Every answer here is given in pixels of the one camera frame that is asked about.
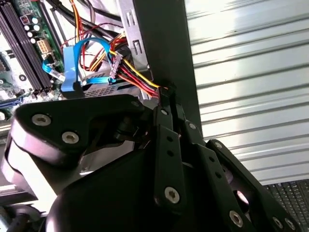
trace metal frame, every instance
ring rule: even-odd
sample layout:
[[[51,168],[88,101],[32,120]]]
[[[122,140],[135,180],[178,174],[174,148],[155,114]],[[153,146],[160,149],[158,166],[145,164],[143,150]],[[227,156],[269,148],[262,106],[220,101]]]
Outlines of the metal frame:
[[[154,82],[174,83],[187,119],[201,130],[184,1],[133,2]]]

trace black mechanical arm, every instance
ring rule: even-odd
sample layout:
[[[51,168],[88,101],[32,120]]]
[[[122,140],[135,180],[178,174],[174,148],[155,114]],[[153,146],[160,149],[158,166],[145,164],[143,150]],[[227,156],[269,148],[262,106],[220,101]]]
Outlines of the black mechanical arm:
[[[2,169],[46,204],[46,231],[300,231],[224,144],[204,142],[171,88],[158,96],[153,110],[130,95],[16,110]],[[133,151],[79,176],[83,157],[127,140]]]

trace green circuit board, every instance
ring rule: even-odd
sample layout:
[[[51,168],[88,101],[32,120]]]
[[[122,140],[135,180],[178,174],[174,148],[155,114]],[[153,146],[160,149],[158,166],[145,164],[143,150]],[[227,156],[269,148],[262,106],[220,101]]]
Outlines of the green circuit board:
[[[52,54],[54,57],[55,63],[53,64],[53,67],[61,72],[64,72],[64,65],[62,62],[62,54],[59,51],[58,47],[56,46],[55,41],[53,40],[53,36],[51,35],[51,32],[44,22],[44,19],[40,13],[38,4],[35,1],[30,1],[30,0],[14,0],[13,1],[14,7],[19,13],[19,16],[25,16],[25,15],[31,15],[38,17],[40,19],[40,26],[42,27],[40,31],[38,31],[38,35],[36,36],[37,38],[40,39],[47,39],[49,42],[49,45],[52,49]],[[34,44],[38,54],[42,56],[40,49],[37,44]]]

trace screw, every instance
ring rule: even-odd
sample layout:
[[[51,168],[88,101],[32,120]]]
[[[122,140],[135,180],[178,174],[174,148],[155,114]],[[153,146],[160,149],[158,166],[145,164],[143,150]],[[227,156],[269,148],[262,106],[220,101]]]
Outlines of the screw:
[[[32,117],[32,122],[37,126],[45,127],[51,124],[52,120],[47,115],[37,114]]]
[[[136,101],[131,101],[131,104],[136,106],[136,107],[139,107],[140,105],[136,102]]]
[[[193,129],[193,130],[195,130],[197,127],[194,125],[194,124],[192,124],[192,123],[189,123],[189,127],[191,128],[191,129]]]
[[[168,115],[168,113],[167,113],[165,110],[161,110],[161,112],[162,112],[164,115]]]
[[[277,225],[280,229],[283,229],[283,225],[282,225],[282,223],[279,221],[278,218],[272,217],[272,219],[274,220],[274,222],[276,223],[276,225]]]
[[[231,210],[229,215],[235,225],[237,225],[239,228],[243,226],[243,221],[238,213],[236,213],[234,210]]]
[[[164,194],[166,199],[168,199],[173,204],[177,204],[180,200],[179,193],[177,192],[176,189],[172,187],[166,187],[164,190]]]
[[[62,134],[62,140],[66,144],[75,144],[79,141],[79,137],[74,132],[67,131]]]
[[[214,144],[217,146],[217,148],[222,149],[221,143],[215,142]]]
[[[294,231],[296,228],[295,228],[295,225],[288,219],[286,218],[285,219],[285,222],[288,224],[288,226]]]

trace corrugated metal wall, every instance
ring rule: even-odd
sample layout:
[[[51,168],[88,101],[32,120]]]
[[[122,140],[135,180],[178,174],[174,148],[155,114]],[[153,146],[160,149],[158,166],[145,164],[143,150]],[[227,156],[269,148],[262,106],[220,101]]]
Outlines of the corrugated metal wall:
[[[186,7],[205,140],[262,184],[309,178],[309,1]]]

